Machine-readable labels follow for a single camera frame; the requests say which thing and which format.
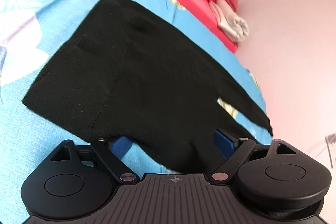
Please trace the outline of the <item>black knit pants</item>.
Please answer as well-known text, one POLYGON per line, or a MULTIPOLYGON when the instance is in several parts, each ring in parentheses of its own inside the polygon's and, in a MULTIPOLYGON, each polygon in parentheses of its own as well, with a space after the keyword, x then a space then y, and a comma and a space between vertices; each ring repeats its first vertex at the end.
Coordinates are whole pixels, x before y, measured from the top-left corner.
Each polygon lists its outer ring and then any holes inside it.
POLYGON ((180 30, 132 0, 100 0, 23 104, 88 143, 125 136, 168 169, 209 173, 223 161, 217 129, 252 137, 218 100, 272 136, 261 107, 180 30))

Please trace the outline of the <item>white rolled blanket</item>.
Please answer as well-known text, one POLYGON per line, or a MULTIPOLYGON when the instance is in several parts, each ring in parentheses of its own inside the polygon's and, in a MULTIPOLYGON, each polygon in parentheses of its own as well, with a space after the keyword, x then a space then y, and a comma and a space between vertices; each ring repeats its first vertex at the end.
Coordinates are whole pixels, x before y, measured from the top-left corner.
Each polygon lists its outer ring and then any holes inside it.
POLYGON ((246 21, 238 16, 225 0, 209 3, 218 27, 233 42, 240 43, 249 35, 246 21))

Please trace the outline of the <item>blue floral bed sheet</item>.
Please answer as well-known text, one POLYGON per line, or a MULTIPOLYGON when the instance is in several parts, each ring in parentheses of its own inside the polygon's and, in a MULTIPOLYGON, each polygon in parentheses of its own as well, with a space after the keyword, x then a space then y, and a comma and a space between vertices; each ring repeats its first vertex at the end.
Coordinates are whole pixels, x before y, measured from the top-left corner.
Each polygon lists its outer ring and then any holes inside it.
MULTIPOLYGON (((1 222, 22 223, 28 213, 21 186, 65 139, 81 139, 34 114, 22 99, 41 68, 99 0, 1 0, 1 222)), ((133 0, 181 30, 207 51, 262 108, 252 73, 177 0, 133 0)))

